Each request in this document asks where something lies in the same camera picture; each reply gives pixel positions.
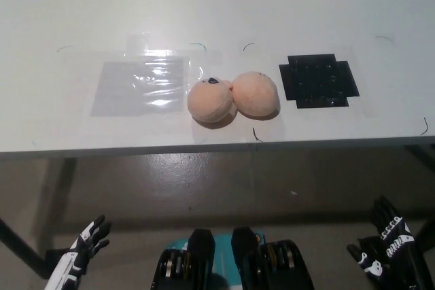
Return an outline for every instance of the metal frame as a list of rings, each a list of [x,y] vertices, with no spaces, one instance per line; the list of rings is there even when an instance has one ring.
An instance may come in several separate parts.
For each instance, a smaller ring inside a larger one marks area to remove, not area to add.
[[[67,251],[67,249],[50,249],[46,252],[46,257],[42,258],[2,219],[0,219],[0,241],[44,280],[50,278],[59,259]]]

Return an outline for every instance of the robot finger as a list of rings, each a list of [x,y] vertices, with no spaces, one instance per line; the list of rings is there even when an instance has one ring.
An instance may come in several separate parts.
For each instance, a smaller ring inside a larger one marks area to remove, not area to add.
[[[379,236],[370,236],[358,239],[360,248],[367,253],[369,257],[377,259],[383,264],[389,263],[389,258],[386,254],[387,247],[384,241]]]
[[[97,243],[110,233],[111,222],[105,222],[103,225],[95,229],[92,235],[93,243]]]
[[[100,249],[106,247],[110,243],[109,239],[100,241],[90,252],[90,257],[94,257]]]
[[[393,219],[394,217],[401,217],[399,211],[397,211],[394,205],[390,203],[386,197],[381,196],[379,201],[382,204],[383,209],[388,212],[390,219]]]
[[[97,228],[99,228],[100,225],[103,224],[104,220],[105,220],[106,216],[104,215],[100,215],[99,217],[97,217],[94,222],[93,222],[93,226],[90,228],[89,233],[93,234],[95,232],[95,230]]]
[[[372,224],[376,227],[376,230],[378,231],[379,234],[382,234],[383,230],[385,229],[385,227],[387,225],[385,225],[382,221],[382,218],[380,218],[377,215],[377,212],[375,209],[372,209],[370,212],[370,220],[372,222]]]
[[[360,265],[367,258],[367,254],[363,253],[362,250],[356,244],[348,244],[347,251],[349,252],[349,254],[351,254],[353,259],[356,260],[356,262]]]
[[[390,223],[390,221],[394,218],[394,216],[393,217],[389,216],[388,210],[385,209],[385,207],[381,204],[380,200],[375,200],[374,205],[375,205],[374,208],[377,216],[382,221],[382,224],[387,226],[388,223]]]

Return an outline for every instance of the plush peach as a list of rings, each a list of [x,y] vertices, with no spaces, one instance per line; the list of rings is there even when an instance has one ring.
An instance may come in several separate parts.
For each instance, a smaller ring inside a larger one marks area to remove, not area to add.
[[[263,73],[248,71],[232,82],[232,97],[239,111],[248,117],[274,117],[279,112],[277,86]]]
[[[232,84],[218,78],[208,78],[196,83],[188,95],[188,110],[192,117],[203,123],[223,120],[234,107]]]

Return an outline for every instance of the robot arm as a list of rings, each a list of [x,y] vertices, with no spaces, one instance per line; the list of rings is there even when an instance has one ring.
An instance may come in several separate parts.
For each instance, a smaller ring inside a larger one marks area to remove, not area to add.
[[[109,241],[103,240],[110,232],[110,222],[98,217],[75,239],[70,249],[61,257],[45,290],[76,290],[82,275],[86,274],[89,261]]]

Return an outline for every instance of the clear plastic sheet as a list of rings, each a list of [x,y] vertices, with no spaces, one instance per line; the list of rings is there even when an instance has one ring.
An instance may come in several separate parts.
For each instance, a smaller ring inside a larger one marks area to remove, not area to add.
[[[183,56],[151,55],[104,62],[91,115],[182,111],[189,86],[188,70],[189,60]]]

